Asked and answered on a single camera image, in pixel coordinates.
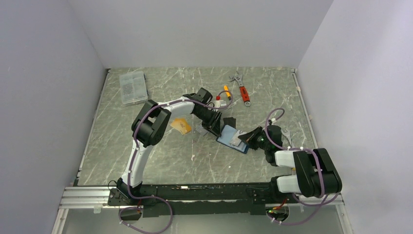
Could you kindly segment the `blue leather card holder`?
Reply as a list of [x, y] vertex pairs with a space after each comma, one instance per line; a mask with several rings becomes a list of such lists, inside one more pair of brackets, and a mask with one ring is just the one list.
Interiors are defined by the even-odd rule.
[[246, 134], [245, 131], [237, 130], [234, 127], [225, 125], [222, 129], [221, 136], [217, 137], [216, 141], [231, 149], [246, 154], [249, 147], [239, 139], [239, 136], [244, 134]]

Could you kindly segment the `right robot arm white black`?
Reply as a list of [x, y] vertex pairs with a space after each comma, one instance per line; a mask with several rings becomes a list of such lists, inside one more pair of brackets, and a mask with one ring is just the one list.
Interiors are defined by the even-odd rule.
[[268, 195], [272, 201], [281, 202], [287, 194], [321, 197], [341, 192], [341, 178], [326, 149], [283, 150], [282, 129], [276, 125], [257, 127], [239, 135], [238, 139], [253, 150], [262, 149], [272, 166], [295, 169], [292, 175], [271, 178]]

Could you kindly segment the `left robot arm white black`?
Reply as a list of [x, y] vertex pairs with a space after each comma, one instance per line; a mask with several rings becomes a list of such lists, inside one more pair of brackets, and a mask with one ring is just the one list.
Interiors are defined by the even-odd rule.
[[185, 94], [176, 100], [158, 103], [150, 99], [132, 123], [132, 150], [127, 167], [116, 183], [121, 199], [135, 204], [140, 198], [143, 172], [150, 153], [163, 138], [171, 119], [194, 115], [201, 126], [216, 137], [221, 135], [222, 113], [218, 107], [210, 107], [212, 94], [204, 88], [197, 93]]

